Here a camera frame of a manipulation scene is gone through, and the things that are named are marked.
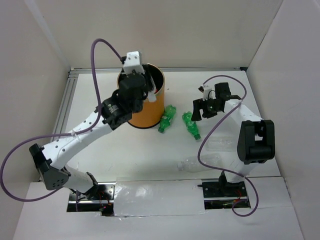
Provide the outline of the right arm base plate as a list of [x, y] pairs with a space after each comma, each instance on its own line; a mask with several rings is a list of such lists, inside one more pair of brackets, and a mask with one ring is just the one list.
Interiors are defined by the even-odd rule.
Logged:
[[237, 203], [235, 209], [251, 207], [243, 181], [231, 186], [213, 180], [203, 181], [197, 187], [202, 190], [205, 210], [231, 209], [234, 203]]

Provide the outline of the red label water bottle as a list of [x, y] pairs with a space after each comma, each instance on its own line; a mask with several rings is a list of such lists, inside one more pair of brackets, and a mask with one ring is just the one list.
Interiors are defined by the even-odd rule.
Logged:
[[150, 103], [154, 103], [157, 101], [157, 88], [154, 86], [152, 90], [150, 90], [147, 94], [147, 100]]

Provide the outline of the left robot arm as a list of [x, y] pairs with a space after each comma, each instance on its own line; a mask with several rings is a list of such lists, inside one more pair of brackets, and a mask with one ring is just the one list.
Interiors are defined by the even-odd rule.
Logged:
[[90, 172], [68, 166], [68, 162], [95, 140], [111, 133], [130, 121], [133, 114], [142, 111], [144, 100], [155, 89], [149, 66], [144, 64], [142, 68], [143, 73], [136, 70], [130, 74], [121, 72], [118, 89], [67, 137], [43, 146], [34, 144], [29, 148], [47, 190], [68, 188], [80, 192], [88, 200], [97, 197], [101, 187], [95, 177]]

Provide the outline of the clear bottle white cap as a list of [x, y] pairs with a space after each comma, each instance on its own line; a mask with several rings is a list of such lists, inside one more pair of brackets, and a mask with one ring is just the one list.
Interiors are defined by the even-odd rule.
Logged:
[[[205, 164], [212, 167], [221, 168], [223, 166], [222, 158], [219, 153], [205, 154], [200, 156], [200, 160]], [[213, 170], [207, 166], [202, 165], [197, 156], [186, 158], [183, 161], [177, 163], [179, 171], [188, 173], [199, 173], [204, 171]]]

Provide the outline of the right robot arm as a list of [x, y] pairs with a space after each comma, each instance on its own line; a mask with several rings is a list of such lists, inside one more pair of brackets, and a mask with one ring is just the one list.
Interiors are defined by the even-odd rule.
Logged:
[[198, 89], [202, 98], [193, 101], [192, 121], [209, 119], [219, 112], [230, 113], [239, 128], [237, 157], [227, 167], [231, 172], [221, 173], [218, 184], [220, 194], [230, 196], [257, 165], [275, 157], [275, 125], [254, 114], [238, 95], [232, 95], [227, 82], [215, 84], [214, 89], [205, 84]]

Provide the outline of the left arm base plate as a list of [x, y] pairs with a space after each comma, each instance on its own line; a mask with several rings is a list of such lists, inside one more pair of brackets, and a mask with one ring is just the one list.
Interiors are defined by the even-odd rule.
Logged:
[[97, 193], [90, 198], [71, 190], [66, 211], [68, 213], [98, 213], [101, 216], [114, 216], [116, 182], [99, 182]]

